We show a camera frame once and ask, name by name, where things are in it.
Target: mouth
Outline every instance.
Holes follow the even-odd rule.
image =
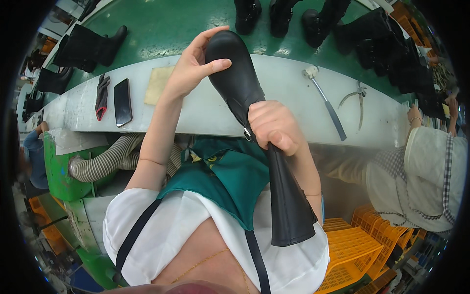
[[[171,289],[165,294],[217,294],[217,292],[207,286],[199,284],[183,284]]]

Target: work glove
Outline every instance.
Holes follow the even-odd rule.
[[[110,77],[104,78],[104,74],[100,76],[98,88],[96,89],[96,105],[94,107],[98,121],[101,121],[108,107],[108,85],[110,82]]]

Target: gold necklace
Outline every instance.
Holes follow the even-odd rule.
[[[174,284],[176,283],[176,281],[178,281],[180,278],[182,278],[184,275],[186,275],[187,273],[189,273],[190,271],[192,271],[193,269],[195,269],[198,265],[208,261],[209,259],[219,255],[220,253],[223,253],[225,251],[228,251],[228,247],[225,248],[224,250],[222,251],[219,251],[217,252],[216,254],[214,255],[211,255],[207,258],[204,258],[203,260],[201,260],[200,262],[196,263],[194,266],[192,266],[189,270],[185,271],[184,273],[182,273],[179,277],[177,277],[173,282],[171,282],[170,284]],[[246,285],[246,293],[250,294],[250,289],[248,288],[248,282],[246,281],[246,275],[245,275],[245,271],[243,270],[242,266],[240,265],[240,263],[238,262],[238,260],[235,258],[235,261],[236,261],[236,264],[238,264],[238,267],[240,268],[240,271],[242,272],[242,275],[243,275],[243,280],[245,281],[245,285]]]

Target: green apron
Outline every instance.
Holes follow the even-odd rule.
[[[196,137],[182,152],[183,164],[157,196],[192,191],[210,199],[253,230],[253,211],[269,182],[268,161],[259,146],[246,139]]]

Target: pliers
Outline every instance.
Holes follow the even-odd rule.
[[[362,126],[362,119],[364,118],[364,100],[363,100],[363,98],[367,95],[365,89],[367,89],[367,88],[366,87],[361,87],[360,82],[357,81],[357,90],[356,90],[356,92],[352,92],[352,93],[349,93],[348,95],[346,95],[338,105],[338,109],[339,109],[341,107],[341,105],[343,105],[343,103],[349,97],[351,97],[353,95],[358,95],[359,96],[359,104],[360,104],[359,131],[360,131],[360,127]]]

